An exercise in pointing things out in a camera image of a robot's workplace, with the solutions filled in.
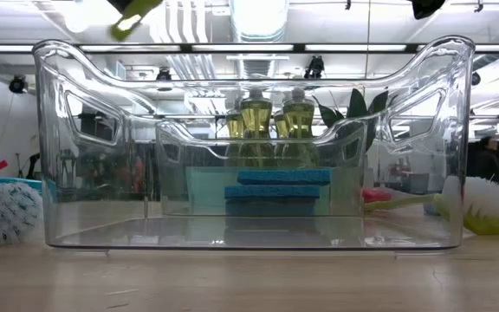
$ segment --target person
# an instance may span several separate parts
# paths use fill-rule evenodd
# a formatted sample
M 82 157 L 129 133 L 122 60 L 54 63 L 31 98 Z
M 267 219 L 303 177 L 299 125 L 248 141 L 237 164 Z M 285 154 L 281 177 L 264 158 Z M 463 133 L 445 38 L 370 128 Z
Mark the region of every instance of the person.
M 499 184 L 498 142 L 486 136 L 479 141 L 479 145 L 482 151 L 476 156 L 475 175 Z

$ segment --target blue sponge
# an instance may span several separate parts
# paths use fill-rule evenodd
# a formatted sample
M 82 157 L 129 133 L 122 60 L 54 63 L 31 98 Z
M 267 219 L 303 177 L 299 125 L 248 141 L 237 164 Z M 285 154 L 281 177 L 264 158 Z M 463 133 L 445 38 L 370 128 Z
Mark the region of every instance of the blue sponge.
M 224 198 L 319 198 L 316 185 L 242 185 L 226 186 Z
M 314 215 L 315 198 L 231 198 L 226 215 L 235 217 L 308 217 Z
M 329 185 L 330 170 L 242 171 L 238 183 L 243 185 Z

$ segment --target dish brush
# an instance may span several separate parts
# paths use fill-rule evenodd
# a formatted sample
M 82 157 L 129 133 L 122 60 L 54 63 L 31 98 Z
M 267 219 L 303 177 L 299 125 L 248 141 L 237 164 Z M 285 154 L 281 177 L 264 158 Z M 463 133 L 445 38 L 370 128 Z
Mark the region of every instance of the dish brush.
M 42 220 L 42 197 L 32 187 L 41 183 L 22 181 L 0 180 L 0 246 L 22 242 Z
M 460 205 L 459 179 L 448 177 L 441 194 L 365 204 L 366 211 L 391 210 L 404 205 L 432 202 L 438 213 L 448 220 L 449 207 Z M 499 235 L 499 185 L 487 179 L 467 177 L 463 189 L 463 226 L 477 235 Z

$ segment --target fluorescent light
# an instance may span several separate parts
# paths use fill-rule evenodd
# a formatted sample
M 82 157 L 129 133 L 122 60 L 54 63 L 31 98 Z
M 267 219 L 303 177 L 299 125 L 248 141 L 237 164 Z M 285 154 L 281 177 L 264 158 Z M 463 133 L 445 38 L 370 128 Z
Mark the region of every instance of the fluorescent light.
M 400 133 L 398 133 L 398 134 L 394 135 L 394 138 L 398 138 L 400 135 L 405 134 L 405 133 L 408 133 L 408 132 L 409 132 L 409 130 L 404 130 L 404 131 L 402 131 L 402 132 L 400 132 Z
M 215 119 L 215 115 L 182 115 L 182 114 L 173 114 L 173 115 L 164 115 L 163 118 L 167 119 Z
M 405 44 L 306 44 L 306 51 L 403 51 Z
M 369 44 L 369 51 L 403 51 L 405 44 Z
M 409 126 L 392 126 L 393 131 L 409 131 Z
M 194 51 L 291 51 L 294 48 L 292 44 L 255 44 L 255 43 L 240 43 L 240 44 L 197 44 L 192 47 Z
M 120 78 L 117 75 L 113 74 L 108 68 L 104 68 L 103 72 L 105 72 L 105 74 L 109 75 L 110 77 L 113 77 L 114 79 L 120 80 Z
M 499 52 L 499 44 L 476 44 L 476 52 Z
M 144 45 L 123 44 L 123 45 L 81 45 L 80 49 L 86 53 L 98 52 L 178 52 L 178 45 Z
M 32 48 L 34 48 L 32 45 L 0 45 L 0 52 L 23 53 L 31 52 Z
M 289 56 L 280 55 L 227 55 L 229 61 L 288 61 Z

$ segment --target wooden table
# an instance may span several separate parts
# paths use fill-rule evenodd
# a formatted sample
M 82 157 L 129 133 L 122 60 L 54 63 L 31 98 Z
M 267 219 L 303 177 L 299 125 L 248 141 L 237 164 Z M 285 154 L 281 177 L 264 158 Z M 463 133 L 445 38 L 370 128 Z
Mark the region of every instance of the wooden table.
M 443 255 L 4 247 L 2 311 L 499 311 L 499 237 Z

